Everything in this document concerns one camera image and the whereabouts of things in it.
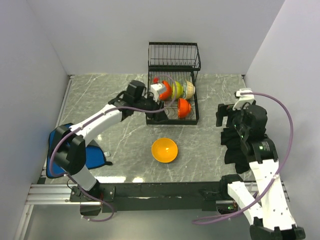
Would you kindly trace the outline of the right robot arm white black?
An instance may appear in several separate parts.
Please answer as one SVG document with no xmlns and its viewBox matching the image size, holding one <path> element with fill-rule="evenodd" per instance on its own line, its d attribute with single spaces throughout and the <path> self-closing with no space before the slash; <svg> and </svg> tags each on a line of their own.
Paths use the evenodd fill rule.
<svg viewBox="0 0 320 240">
<path fill-rule="evenodd" d="M 282 182 L 278 174 L 278 154 L 273 141 L 266 134 L 267 111 L 255 103 L 246 102 L 236 109 L 234 104 L 219 104 L 216 126 L 227 117 L 226 130 L 239 135 L 241 150 L 252 170 L 259 196 L 257 203 L 241 181 L 227 178 L 219 186 L 220 196 L 233 198 L 244 210 L 253 240 L 303 240 L 305 230 L 299 227 L 289 210 Z"/>
</svg>

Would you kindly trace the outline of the patterned white teal bowl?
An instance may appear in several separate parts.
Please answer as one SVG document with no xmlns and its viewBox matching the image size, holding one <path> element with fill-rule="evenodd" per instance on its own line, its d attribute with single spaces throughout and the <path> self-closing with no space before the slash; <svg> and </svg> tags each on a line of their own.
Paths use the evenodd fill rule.
<svg viewBox="0 0 320 240">
<path fill-rule="evenodd" d="M 183 98 L 189 100 L 196 92 L 196 87 L 192 82 L 185 80 L 183 83 Z"/>
</svg>

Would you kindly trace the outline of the lime green bowl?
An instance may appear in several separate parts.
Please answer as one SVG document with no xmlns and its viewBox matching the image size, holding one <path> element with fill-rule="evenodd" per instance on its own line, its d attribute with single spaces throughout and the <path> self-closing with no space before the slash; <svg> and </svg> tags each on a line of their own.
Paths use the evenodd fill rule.
<svg viewBox="0 0 320 240">
<path fill-rule="evenodd" d="M 172 89 L 172 93 L 171 93 L 171 98 L 175 98 L 175 99 L 179 99 L 182 94 L 183 94 L 183 87 L 182 85 L 178 82 L 178 81 L 175 81 L 172 86 L 171 86 L 171 89 Z"/>
</svg>

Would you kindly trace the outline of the yellow-orange bowl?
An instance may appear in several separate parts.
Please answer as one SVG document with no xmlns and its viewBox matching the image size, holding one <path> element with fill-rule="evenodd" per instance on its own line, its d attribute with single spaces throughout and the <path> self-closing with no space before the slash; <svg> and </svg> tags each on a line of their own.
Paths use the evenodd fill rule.
<svg viewBox="0 0 320 240">
<path fill-rule="evenodd" d="M 170 138 L 159 138 L 151 146 L 152 156 L 160 163 L 169 164 L 178 156 L 178 146 Z"/>
</svg>

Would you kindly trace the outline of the red-orange bowl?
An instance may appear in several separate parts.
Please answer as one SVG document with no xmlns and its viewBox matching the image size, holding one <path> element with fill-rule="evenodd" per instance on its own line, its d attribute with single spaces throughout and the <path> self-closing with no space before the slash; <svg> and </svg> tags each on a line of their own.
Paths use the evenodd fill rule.
<svg viewBox="0 0 320 240">
<path fill-rule="evenodd" d="M 159 99 L 162 100 L 162 101 L 165 101 L 165 100 L 167 100 L 169 97 L 171 97 L 171 95 L 172 95 L 172 87 L 171 87 L 171 85 L 170 85 L 167 81 L 165 81 L 165 80 L 162 81 L 162 84 L 164 85 L 165 90 L 164 90 L 163 93 L 161 93 L 161 94 L 159 95 Z"/>
<path fill-rule="evenodd" d="M 191 112 L 191 104 L 184 98 L 179 98 L 177 101 L 177 115 L 179 119 L 185 118 Z"/>
</svg>

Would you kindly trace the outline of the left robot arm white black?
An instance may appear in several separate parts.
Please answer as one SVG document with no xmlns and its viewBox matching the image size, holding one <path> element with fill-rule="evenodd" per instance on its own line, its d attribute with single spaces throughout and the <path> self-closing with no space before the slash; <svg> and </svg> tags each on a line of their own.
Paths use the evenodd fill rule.
<svg viewBox="0 0 320 240">
<path fill-rule="evenodd" d="M 86 166 L 87 145 L 104 130 L 122 122 L 134 112 L 143 112 L 154 120 L 167 120 L 160 97 L 168 87 L 168 84 L 155 83 L 150 86 L 150 92 L 146 93 L 147 88 L 143 82 L 132 80 L 126 90 L 86 120 L 70 127 L 58 126 L 48 152 L 49 172 L 56 176 L 53 166 L 59 166 L 79 185 L 82 195 L 88 201 L 100 199 L 100 182 Z"/>
</svg>

